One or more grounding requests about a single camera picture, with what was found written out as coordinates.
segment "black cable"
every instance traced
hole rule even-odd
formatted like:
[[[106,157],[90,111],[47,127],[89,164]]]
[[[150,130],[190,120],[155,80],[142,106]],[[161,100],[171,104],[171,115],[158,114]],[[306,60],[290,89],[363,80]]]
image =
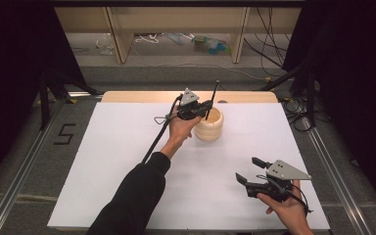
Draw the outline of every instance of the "black cable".
[[[269,8],[269,12],[268,12],[268,14],[269,14],[269,23],[268,23],[268,26],[266,26],[266,24],[265,24],[265,22],[264,22],[264,19],[263,19],[263,17],[261,16],[261,13],[260,13],[259,8],[257,8],[257,10],[258,10],[258,16],[260,17],[261,22],[263,23],[264,29],[265,29],[265,31],[266,31],[266,38],[265,38],[265,40],[264,40],[263,47],[264,47],[265,44],[267,44],[267,43],[266,43],[266,41],[267,41],[267,36],[270,37],[271,41],[272,41],[273,44],[274,44],[274,47],[275,47],[275,51],[276,51],[277,57],[279,58],[280,63],[283,64],[282,60],[284,61],[284,58],[283,58],[283,56],[280,54],[280,52],[279,52],[279,50],[278,50],[278,46],[276,45],[276,42],[275,42],[275,40],[274,40],[273,25],[271,24],[271,18],[272,18],[272,14],[273,14],[273,8]]]
[[[261,52],[264,51],[264,46],[266,45],[266,41],[267,41],[267,35],[266,35],[266,37],[265,37],[265,39],[264,39],[264,44],[263,44],[263,47],[261,48]],[[280,76],[280,75],[276,75],[276,74],[270,73],[270,72],[268,72],[268,71],[264,68],[264,65],[263,65],[263,58],[261,58],[261,60],[260,60],[260,64],[261,64],[261,68],[262,68],[267,74],[272,75],[272,76]],[[282,65],[277,64],[277,63],[275,63],[275,64],[276,64],[277,66],[279,66],[280,69],[282,69]]]
[[[292,120],[289,121],[289,124],[293,125],[293,127],[296,130],[300,131],[300,132],[305,132],[305,131],[312,130],[315,127],[315,125],[313,123],[311,123],[308,128],[298,128],[297,127],[298,120],[300,120],[302,118],[305,118],[308,115],[308,113],[307,112],[303,112],[303,108],[301,108],[301,106],[303,105],[303,103],[300,102],[299,99],[294,99],[294,101],[296,101],[298,103],[298,106],[292,111],[288,107],[288,103],[290,103],[290,102],[288,100],[286,100],[286,99],[281,100],[281,102],[283,103],[282,106],[283,106],[285,112],[287,113],[286,114],[287,119],[292,119]],[[324,111],[323,110],[321,110],[321,111],[316,110],[316,111],[313,111],[313,113],[315,115],[324,114]]]
[[[263,42],[263,41],[262,41],[262,40],[261,40],[256,34],[255,34],[255,37],[256,37],[256,39],[257,39],[258,41],[260,41],[261,43],[265,43],[265,42]],[[268,43],[266,43],[266,46],[276,48],[276,46],[273,46],[273,45],[268,44]],[[278,47],[277,49],[282,50],[282,51],[287,51],[286,49],[281,48],[281,47]]]
[[[169,114],[165,117],[164,125],[163,125],[160,133],[158,134],[157,138],[154,140],[154,143],[152,143],[151,148],[149,148],[148,153],[146,153],[145,158],[143,158],[142,164],[146,163],[146,161],[149,159],[149,156],[151,156],[152,151],[154,150],[155,146],[157,146],[158,142],[160,141],[160,139],[164,135],[164,132],[165,132],[167,126],[169,125],[169,123],[172,119],[172,114],[173,114],[173,109],[175,108],[175,104],[178,100],[180,101],[181,99],[182,99],[182,94],[179,95],[178,97],[176,97],[175,100],[173,101],[173,104],[170,108]]]
[[[268,10],[268,34],[270,35],[270,39],[273,42],[273,45],[275,46],[274,48],[275,48],[275,51],[276,51],[276,54],[277,54],[277,58],[279,59],[279,62],[281,64],[283,64],[285,59],[283,58],[282,54],[280,53],[279,48],[276,45],[276,42],[274,40],[273,24],[271,23],[272,16],[273,16],[273,8],[269,8],[269,10]]]
[[[280,103],[282,104],[284,111],[287,113],[286,115],[299,115],[302,113],[302,108],[301,108],[302,103],[299,99],[294,99],[292,102],[292,97],[283,98],[283,99],[280,99]],[[298,104],[296,108],[293,110],[289,108],[289,105],[292,103]]]
[[[286,191],[287,194],[289,196],[291,196],[293,199],[295,199],[296,201],[298,201],[300,204],[302,204],[304,206],[304,210],[305,210],[305,215],[307,215],[309,212],[312,212],[310,209],[309,209],[309,204],[307,202],[307,198],[304,194],[304,192],[296,185],[292,184],[293,187],[295,187],[296,189],[298,189],[300,191],[300,193],[302,194],[302,196],[304,197],[305,201],[303,201],[302,199],[298,198],[295,194],[293,194],[293,192],[291,191]]]
[[[272,59],[270,59],[268,56],[264,55],[262,52],[260,52],[258,49],[254,48],[247,40],[246,38],[244,39],[244,41],[252,48],[253,51],[257,52],[259,55],[261,55],[262,57],[265,57],[268,61],[270,61],[271,63],[273,63],[274,65],[278,66],[279,68],[282,68],[282,65],[278,64],[277,62],[273,61]]]
[[[214,97],[215,97],[215,92],[216,92],[216,89],[218,88],[218,84],[219,84],[219,80],[217,80],[217,81],[215,82],[214,91],[213,91],[213,93],[212,93],[212,97],[211,97],[211,103],[213,103],[213,99],[214,99]],[[208,111],[207,111],[207,114],[206,114],[206,120],[209,119],[210,112],[211,112],[211,110],[208,110]]]
[[[227,89],[226,89],[225,87],[223,87],[221,84],[219,85],[219,87],[220,87],[222,90],[224,90],[224,91],[227,90]]]

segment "cable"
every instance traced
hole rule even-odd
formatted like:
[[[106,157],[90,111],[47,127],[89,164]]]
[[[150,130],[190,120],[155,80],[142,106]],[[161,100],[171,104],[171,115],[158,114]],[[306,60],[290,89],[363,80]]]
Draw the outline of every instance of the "cable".
[[[315,125],[313,123],[311,123],[310,126],[308,128],[305,128],[305,129],[297,127],[298,120],[305,118],[307,116],[307,112],[304,111],[304,108],[302,108],[303,103],[299,99],[294,99],[294,101],[296,101],[298,105],[294,110],[290,110],[289,107],[288,107],[288,103],[291,103],[290,100],[291,99],[281,100],[282,106],[283,106],[285,112],[287,113],[286,114],[287,119],[292,119],[292,120],[289,121],[289,124],[293,125],[293,127],[296,130],[298,130],[299,132],[305,132],[305,131],[312,130],[315,127]]]
[[[72,49],[72,52],[73,53],[76,53],[76,52],[85,52],[85,51],[90,51],[89,48],[84,48],[84,47],[71,47]]]
[[[270,37],[271,41],[273,42],[273,45],[275,46],[275,51],[276,51],[276,54],[277,54],[277,57],[279,58],[279,61],[280,63],[283,64],[282,60],[284,61],[284,58],[283,56],[280,54],[279,50],[278,50],[278,47],[276,45],[276,42],[274,40],[274,33],[273,33],[273,26],[271,24],[271,18],[272,18],[272,14],[273,14],[273,8],[269,8],[269,11],[268,11],[268,15],[269,15],[269,22],[268,22],[268,26],[266,26],[265,22],[264,22],[264,19],[263,17],[261,16],[261,13],[260,13],[260,10],[259,8],[257,8],[258,10],[258,16],[260,17],[261,19],[261,22],[263,23],[263,26],[264,26],[264,29],[266,31],[266,38],[264,40],[264,44],[263,44],[263,48],[264,48],[264,45],[266,44],[266,41],[267,41],[267,37]]]
[[[260,52],[258,49],[254,48],[247,40],[246,38],[244,38],[244,41],[252,48],[253,51],[257,52],[258,54],[260,54],[261,56],[265,57],[268,61],[270,61],[271,63],[273,63],[274,65],[276,65],[277,67],[279,68],[282,68],[282,65],[280,65],[279,63],[273,61],[272,59],[270,59],[268,56],[264,55],[262,52]]]
[[[255,37],[256,37],[256,39],[258,40],[258,41],[260,41],[261,43],[265,43],[265,42],[263,42],[259,37],[258,37],[258,35],[255,33]],[[273,48],[277,48],[278,50],[282,50],[282,51],[287,51],[286,49],[284,49],[284,48],[280,48],[280,47],[276,47],[276,46],[273,46],[273,45],[271,45],[271,44],[268,44],[268,43],[266,43],[266,46],[269,46],[269,47],[273,47]]]
[[[147,41],[147,42],[154,43],[154,44],[160,43],[160,41],[157,39],[157,34],[154,34],[154,35],[149,34],[150,39],[146,39],[141,34],[139,34],[139,37],[140,37],[139,39],[135,39],[135,42]]]
[[[182,94],[180,94],[178,97],[176,97],[175,100],[173,101],[173,104],[172,104],[172,106],[170,108],[169,114],[165,117],[166,120],[164,122],[164,125],[163,125],[160,133],[158,134],[157,138],[154,140],[154,143],[152,143],[151,148],[149,148],[148,153],[146,153],[145,158],[143,158],[142,164],[146,163],[146,161],[148,160],[149,156],[151,156],[152,151],[154,150],[155,146],[157,146],[157,144],[160,141],[161,137],[164,135],[164,132],[165,132],[167,126],[169,125],[170,121],[172,120],[172,114],[173,114],[173,109],[175,108],[175,104],[176,104],[176,102],[178,100],[180,101],[181,99],[182,99]]]
[[[218,85],[219,85],[219,80],[217,80],[215,82],[215,87],[214,87],[214,90],[213,90],[213,93],[212,93],[212,97],[211,97],[211,103],[213,103],[213,99],[215,98],[215,92],[216,92],[216,89],[218,89]],[[207,111],[206,120],[209,119],[210,112],[211,112],[211,110]]]
[[[224,90],[226,91],[227,89],[225,87],[223,87],[221,84],[219,85],[219,87],[221,88],[221,90]]]
[[[192,39],[194,39],[194,34],[192,34],[192,33],[189,33],[189,36],[188,35],[186,35],[185,33],[179,33],[179,34],[181,34],[181,36],[184,36],[184,37],[186,37],[186,38],[188,38],[188,39],[190,39],[190,40],[192,40]]]
[[[304,197],[305,201],[303,201],[302,199],[298,198],[294,193],[293,191],[290,191],[290,190],[286,190],[285,188],[281,187],[279,184],[277,184],[274,180],[272,180],[271,178],[268,178],[267,176],[264,176],[264,175],[261,175],[261,174],[258,174],[256,175],[257,178],[260,178],[260,179],[265,179],[267,180],[268,182],[270,182],[271,184],[273,184],[274,186],[276,186],[278,189],[279,189],[279,192],[281,193],[286,193],[288,196],[292,197],[293,199],[295,199],[296,201],[298,201],[300,204],[302,204],[302,206],[304,206],[304,210],[305,210],[305,215],[307,215],[308,212],[312,212],[310,209],[309,209],[309,204],[307,203],[307,198],[304,194],[304,192],[298,187],[298,186],[295,186],[294,184],[291,184],[293,187],[297,188],[302,196]]]
[[[234,72],[238,72],[240,74],[243,74],[243,75],[246,75],[248,77],[251,77],[251,78],[254,78],[254,79],[257,79],[257,80],[264,80],[264,78],[261,78],[261,77],[257,77],[257,76],[253,76],[253,75],[250,75],[246,72],[243,72],[243,71],[240,71],[240,70],[232,70],[230,68],[226,68],[226,67],[223,67],[223,66],[219,66],[219,65],[216,65],[216,64],[208,64],[208,65],[201,65],[201,64],[193,64],[193,63],[187,63],[187,64],[178,64],[178,65],[151,65],[149,63],[147,63],[143,58],[142,56],[133,48],[133,46],[130,46],[130,48],[136,53],[136,55],[138,56],[138,58],[148,67],[174,67],[174,66],[178,66],[178,67],[184,67],[184,66],[197,66],[197,67],[217,67],[217,68],[221,68],[221,69],[225,69],[225,70],[228,70],[228,71],[234,71]]]

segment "black shirt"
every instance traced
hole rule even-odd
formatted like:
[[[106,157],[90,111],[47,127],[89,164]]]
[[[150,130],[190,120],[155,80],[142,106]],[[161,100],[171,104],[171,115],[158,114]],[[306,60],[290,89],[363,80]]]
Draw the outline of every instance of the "black shirt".
[[[86,234],[143,234],[164,192],[169,168],[170,160],[161,152],[152,154],[146,164],[138,164],[125,176]]]

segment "white table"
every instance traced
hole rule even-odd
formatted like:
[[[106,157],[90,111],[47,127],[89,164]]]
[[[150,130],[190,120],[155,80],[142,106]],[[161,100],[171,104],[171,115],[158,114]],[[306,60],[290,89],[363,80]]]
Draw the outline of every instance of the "white table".
[[[80,229],[91,225],[125,175],[142,161],[162,127],[154,117],[167,114],[172,101],[97,104],[48,226]],[[281,105],[215,105],[225,117],[221,137],[211,143],[195,136],[185,141],[172,158],[164,195],[147,229],[284,228],[275,214],[265,214],[266,205],[247,197],[245,187],[235,177],[238,172],[250,181],[263,183],[256,175],[265,171],[252,164],[252,157],[271,163],[283,160],[307,172]],[[166,132],[155,151],[167,136]],[[311,182],[302,181],[302,190],[313,210],[307,217],[309,226],[313,230],[329,229]]]

